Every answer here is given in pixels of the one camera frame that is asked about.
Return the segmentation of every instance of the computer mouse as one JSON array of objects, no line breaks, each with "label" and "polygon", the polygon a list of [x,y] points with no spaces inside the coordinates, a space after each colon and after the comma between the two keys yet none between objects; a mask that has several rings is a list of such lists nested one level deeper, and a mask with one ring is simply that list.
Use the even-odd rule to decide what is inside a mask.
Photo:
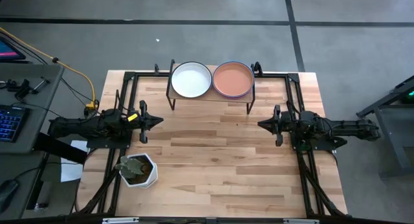
[{"label": "computer mouse", "polygon": [[0,214],[2,214],[12,202],[18,187],[19,183],[15,179],[7,180],[0,185]]}]

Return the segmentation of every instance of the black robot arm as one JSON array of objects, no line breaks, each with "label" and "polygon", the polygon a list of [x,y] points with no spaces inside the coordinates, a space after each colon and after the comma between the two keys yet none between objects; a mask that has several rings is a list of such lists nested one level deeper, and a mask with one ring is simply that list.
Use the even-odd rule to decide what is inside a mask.
[{"label": "black robot arm", "polygon": [[289,105],[289,111],[280,111],[280,106],[274,108],[273,117],[260,121],[258,126],[266,129],[272,134],[276,134],[276,146],[283,143],[282,132],[290,132],[292,139],[296,140],[297,146],[314,146],[317,150],[335,150],[343,146],[347,141],[341,137],[358,137],[362,140],[377,140],[380,137],[378,127],[370,120],[329,120],[319,116],[312,111],[296,111],[299,119],[293,117]]},{"label": "black robot arm", "polygon": [[164,119],[148,114],[147,104],[143,100],[140,101],[140,110],[141,114],[130,111],[128,117],[118,109],[102,111],[101,115],[86,119],[58,117],[50,120],[48,134],[54,138],[79,134],[86,139],[101,137],[116,141],[125,137],[129,131],[141,129],[140,142],[147,143],[146,131]]}]

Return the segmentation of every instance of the potted plant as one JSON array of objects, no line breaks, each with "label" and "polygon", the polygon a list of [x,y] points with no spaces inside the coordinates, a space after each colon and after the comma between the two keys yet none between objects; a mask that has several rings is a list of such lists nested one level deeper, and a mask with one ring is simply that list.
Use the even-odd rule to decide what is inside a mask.
[{"label": "potted plant", "polygon": [[158,179],[157,165],[146,153],[122,156],[115,169],[128,187],[148,188]]}]

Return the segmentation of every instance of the floor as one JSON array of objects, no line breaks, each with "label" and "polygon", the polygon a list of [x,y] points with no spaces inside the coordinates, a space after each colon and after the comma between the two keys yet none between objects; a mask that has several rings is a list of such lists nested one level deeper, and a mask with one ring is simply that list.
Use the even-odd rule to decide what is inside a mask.
[{"label": "floor", "polygon": [[[154,63],[165,69],[172,58],[176,62],[194,60],[207,64],[259,61],[266,71],[316,72],[327,117],[354,119],[357,111],[413,75],[414,0],[2,0],[0,14],[238,20],[261,21],[265,25],[224,25],[214,21],[211,25],[0,23],[27,43],[87,74],[97,97],[109,69],[152,69]],[[317,21],[319,25],[289,26],[293,18],[302,23]],[[332,22],[342,26],[344,22],[366,24],[330,27]],[[380,24],[369,27],[370,23]],[[64,77],[89,94],[84,79],[68,72]],[[66,87],[60,86],[51,109],[77,118],[83,108]],[[414,177],[385,181],[378,176],[379,171],[395,163],[384,139],[349,139],[337,157],[350,215],[413,222]],[[26,217],[68,213],[75,187],[76,183],[56,185],[50,209],[44,214],[28,213]]]}]

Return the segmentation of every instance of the wooden tabletop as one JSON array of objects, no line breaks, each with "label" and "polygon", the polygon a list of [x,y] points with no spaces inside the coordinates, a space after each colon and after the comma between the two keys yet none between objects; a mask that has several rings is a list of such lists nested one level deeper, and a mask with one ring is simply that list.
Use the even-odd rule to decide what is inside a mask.
[{"label": "wooden tabletop", "polygon": [[[179,66],[179,63],[173,65],[173,71]],[[216,65],[206,65],[211,74],[214,74],[214,71],[217,69]],[[241,102],[241,103],[251,103],[253,102],[253,89],[249,90],[247,94],[239,98],[227,98],[224,95],[220,94],[213,85],[210,86],[209,90],[200,97],[197,98],[186,98],[180,96],[173,88],[172,83],[169,85],[168,96],[170,99],[181,99],[181,100],[204,100],[204,101],[218,101],[218,102]]]},{"label": "wooden tabletop", "polygon": [[[108,71],[101,109],[113,107],[124,72]],[[316,74],[300,73],[300,81],[305,109],[324,116]],[[256,79],[250,115],[245,104],[194,100],[178,100],[172,111],[167,82],[139,78],[136,108],[145,100],[148,113],[164,121],[148,131],[148,144],[140,143],[135,131],[127,155],[148,153],[158,164],[158,181],[148,189],[128,188],[121,181],[117,216],[305,217],[298,162],[288,135],[283,134],[283,145],[276,147],[276,137],[257,126],[257,121],[272,116],[276,104],[287,109],[283,79]],[[85,163],[78,190],[81,208],[102,183],[107,154],[108,150],[96,150]],[[315,160],[322,188],[346,213],[334,158],[316,151]],[[309,190],[316,210],[313,189]]]}]

